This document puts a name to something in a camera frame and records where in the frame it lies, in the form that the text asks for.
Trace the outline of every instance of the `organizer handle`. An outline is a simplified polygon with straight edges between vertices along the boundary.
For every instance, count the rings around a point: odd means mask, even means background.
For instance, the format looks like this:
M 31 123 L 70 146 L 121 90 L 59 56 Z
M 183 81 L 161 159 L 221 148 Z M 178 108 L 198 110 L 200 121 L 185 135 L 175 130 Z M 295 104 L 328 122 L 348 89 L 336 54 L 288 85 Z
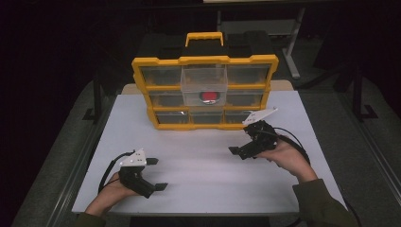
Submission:
M 216 32 L 191 32 L 186 35 L 185 47 L 188 47 L 190 40 L 216 40 L 220 39 L 221 46 L 223 46 L 223 33 Z

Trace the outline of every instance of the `right hand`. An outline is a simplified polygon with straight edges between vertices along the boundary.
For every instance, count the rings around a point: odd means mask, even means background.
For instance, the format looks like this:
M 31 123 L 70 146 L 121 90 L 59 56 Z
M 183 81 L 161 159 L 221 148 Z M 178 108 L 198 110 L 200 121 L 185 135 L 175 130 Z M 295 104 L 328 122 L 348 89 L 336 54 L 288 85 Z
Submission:
M 258 158 L 266 158 L 275 162 L 281 168 L 297 177 L 299 183 L 310 182 L 318 179 L 315 171 L 305 160 L 304 156 L 293 146 L 283 140 L 277 141 L 273 150 L 265 150 L 256 155 Z

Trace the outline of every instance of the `white controller part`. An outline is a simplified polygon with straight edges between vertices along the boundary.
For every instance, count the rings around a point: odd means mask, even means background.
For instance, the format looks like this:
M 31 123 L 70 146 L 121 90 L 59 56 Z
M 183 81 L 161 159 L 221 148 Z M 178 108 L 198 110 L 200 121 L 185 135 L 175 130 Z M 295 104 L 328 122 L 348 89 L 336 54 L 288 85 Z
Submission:
M 145 156 L 145 151 L 143 148 L 135 151 L 131 156 L 124 159 L 120 166 L 146 166 L 147 165 L 147 157 Z
M 278 111 L 277 107 L 273 107 L 273 109 L 266 109 L 263 111 L 256 111 L 256 112 L 251 112 L 251 114 L 242 121 L 242 124 L 247 126 L 251 125 L 254 122 L 260 121 L 261 119 L 267 117 L 270 114 L 273 114 L 274 112 Z

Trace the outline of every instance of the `human hand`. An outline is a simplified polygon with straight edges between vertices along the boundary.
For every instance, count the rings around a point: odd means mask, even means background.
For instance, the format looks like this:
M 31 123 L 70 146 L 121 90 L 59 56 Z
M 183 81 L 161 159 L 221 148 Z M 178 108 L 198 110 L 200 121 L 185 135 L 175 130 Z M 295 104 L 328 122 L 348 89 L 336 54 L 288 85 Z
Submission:
M 265 150 L 256 155 L 258 158 L 266 158 L 275 162 L 281 168 L 297 177 L 299 183 L 310 182 L 318 179 L 315 171 L 306 161 L 304 156 L 292 145 L 283 140 L 277 141 L 273 150 Z
M 129 196 L 139 196 L 119 181 L 118 172 L 114 173 L 96 198 L 86 208 L 85 213 L 103 217 L 110 209 Z

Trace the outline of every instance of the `black cable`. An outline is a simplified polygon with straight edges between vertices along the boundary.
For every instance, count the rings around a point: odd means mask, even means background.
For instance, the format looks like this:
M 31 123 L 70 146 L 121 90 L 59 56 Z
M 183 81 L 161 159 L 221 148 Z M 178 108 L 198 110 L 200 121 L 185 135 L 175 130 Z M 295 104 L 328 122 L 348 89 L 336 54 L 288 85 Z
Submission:
M 107 185 L 109 185 L 110 183 L 114 183 L 114 182 L 116 182 L 116 181 L 118 181 L 118 180 L 120 180 L 120 179 L 117 178 L 117 179 L 115 179 L 115 180 L 112 180 L 112 181 L 110 181 L 110 182 L 107 182 L 106 184 L 104 184 L 103 188 L 106 187 Z
M 288 226 L 286 227 L 295 227 L 297 226 L 299 223 L 301 223 L 301 218 L 297 218 L 294 222 L 290 223 Z
M 100 191 L 106 186 L 106 185 L 104 185 L 104 183 L 106 182 L 107 177 L 109 176 L 110 172 L 112 171 L 112 169 L 113 169 L 115 163 L 118 161 L 118 159 L 120 159 L 121 157 L 124 157 L 124 156 L 130 156 L 134 152 L 127 152 L 127 153 L 120 154 L 120 155 L 118 155 L 118 157 L 116 157 L 114 160 L 112 160 L 110 162 L 109 166 L 106 169 L 106 172 L 104 172 L 103 177 L 101 178 L 97 193 L 100 193 Z
M 301 148 L 304 148 L 304 146 L 302 146 L 302 144 L 301 144 L 301 141 L 294 134 L 292 134 L 291 131 L 288 131 L 288 130 L 285 130 L 282 128 L 274 128 L 274 129 L 288 132 L 290 135 L 292 135 L 292 137 L 294 137 L 294 139 L 298 142 L 298 144 L 301 146 Z
M 342 198 L 345 202 L 345 205 L 348 206 L 348 208 L 351 210 L 352 214 L 354 215 L 355 219 L 357 220 L 357 226 L 362 227 L 362 222 L 360 222 L 359 216 L 357 215 L 357 212 L 354 210 L 354 207 L 345 199 Z
M 302 148 L 301 146 L 299 146 L 297 143 L 295 143 L 294 141 L 292 141 L 290 138 L 285 137 L 284 135 L 279 135 L 279 138 L 280 138 L 281 140 L 286 141 L 287 143 L 289 143 L 290 145 L 292 145 L 294 148 L 296 148 L 296 149 L 302 154 L 302 156 L 304 156 L 305 160 L 310 164 L 309 156 L 307 156 L 306 150 L 304 150 L 304 148 Z

